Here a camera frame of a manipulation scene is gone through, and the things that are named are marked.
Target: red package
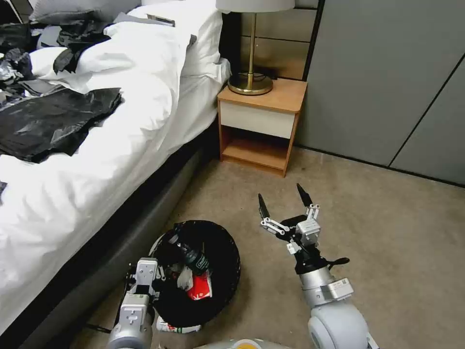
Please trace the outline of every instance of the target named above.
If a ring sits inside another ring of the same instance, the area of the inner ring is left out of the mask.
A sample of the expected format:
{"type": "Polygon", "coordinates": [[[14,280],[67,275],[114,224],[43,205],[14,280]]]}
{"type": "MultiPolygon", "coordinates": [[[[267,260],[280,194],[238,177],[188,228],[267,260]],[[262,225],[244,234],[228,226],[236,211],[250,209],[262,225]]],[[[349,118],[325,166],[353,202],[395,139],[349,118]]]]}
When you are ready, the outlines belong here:
{"type": "Polygon", "coordinates": [[[212,297],[212,281],[210,274],[206,272],[201,276],[192,275],[193,286],[187,291],[187,295],[195,300],[212,297]]]}

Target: brass lamp base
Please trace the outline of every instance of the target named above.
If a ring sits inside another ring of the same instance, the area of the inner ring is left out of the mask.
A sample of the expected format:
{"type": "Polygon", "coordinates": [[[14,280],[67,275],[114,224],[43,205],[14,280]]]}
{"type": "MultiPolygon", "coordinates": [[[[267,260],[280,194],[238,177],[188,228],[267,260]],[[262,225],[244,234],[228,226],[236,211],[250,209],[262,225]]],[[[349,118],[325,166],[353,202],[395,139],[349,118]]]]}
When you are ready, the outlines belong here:
{"type": "Polygon", "coordinates": [[[264,95],[273,89],[273,80],[268,76],[253,73],[253,77],[250,77],[249,83],[248,74],[231,76],[228,81],[229,89],[240,95],[264,95]]]}

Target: trash can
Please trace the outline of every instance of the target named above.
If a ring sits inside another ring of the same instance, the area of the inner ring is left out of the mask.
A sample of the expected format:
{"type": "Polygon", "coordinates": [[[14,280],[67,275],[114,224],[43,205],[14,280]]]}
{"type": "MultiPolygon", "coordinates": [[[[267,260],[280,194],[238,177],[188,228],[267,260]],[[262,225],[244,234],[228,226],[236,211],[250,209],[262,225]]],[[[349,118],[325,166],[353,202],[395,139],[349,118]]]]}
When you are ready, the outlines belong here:
{"type": "Polygon", "coordinates": [[[180,250],[168,240],[176,233],[179,238],[196,250],[203,251],[210,263],[212,297],[191,299],[177,283],[167,281],[154,302],[158,314],[171,326],[190,327],[203,325],[213,319],[231,301],[241,274],[239,251],[232,236],[222,226],[210,221],[177,223],[165,233],[153,248],[151,257],[159,265],[169,268],[184,261],[180,250]]]}

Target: table lamp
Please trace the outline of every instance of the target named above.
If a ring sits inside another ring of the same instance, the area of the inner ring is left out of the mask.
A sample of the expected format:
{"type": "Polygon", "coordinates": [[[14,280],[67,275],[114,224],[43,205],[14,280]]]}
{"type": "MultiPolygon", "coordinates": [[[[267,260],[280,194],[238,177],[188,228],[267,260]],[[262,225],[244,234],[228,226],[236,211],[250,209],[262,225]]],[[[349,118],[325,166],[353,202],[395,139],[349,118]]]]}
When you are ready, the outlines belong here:
{"type": "Polygon", "coordinates": [[[250,34],[250,57],[248,72],[231,76],[229,89],[241,95],[264,95],[273,89],[273,81],[263,74],[253,72],[253,51],[255,48],[255,24],[257,12],[276,12],[294,8],[295,0],[217,0],[217,9],[231,12],[251,12],[252,32],[250,34]]]}

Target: plastic bottle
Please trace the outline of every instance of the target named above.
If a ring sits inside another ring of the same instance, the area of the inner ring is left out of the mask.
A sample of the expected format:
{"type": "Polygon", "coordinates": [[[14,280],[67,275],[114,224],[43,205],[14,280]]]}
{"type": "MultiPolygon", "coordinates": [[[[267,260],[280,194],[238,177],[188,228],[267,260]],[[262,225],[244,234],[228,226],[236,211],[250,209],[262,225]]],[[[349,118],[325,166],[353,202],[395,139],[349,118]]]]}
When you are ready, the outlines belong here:
{"type": "Polygon", "coordinates": [[[175,332],[175,333],[190,333],[190,332],[198,332],[202,328],[201,325],[198,326],[192,326],[192,327],[173,327],[169,323],[167,323],[165,320],[161,318],[161,316],[158,317],[156,320],[156,329],[159,331],[165,331],[165,332],[175,332]]]}
{"type": "Polygon", "coordinates": [[[189,245],[181,242],[177,234],[169,239],[168,242],[179,248],[184,256],[184,262],[195,275],[203,275],[209,270],[210,263],[207,257],[201,251],[194,250],[189,245]]]}

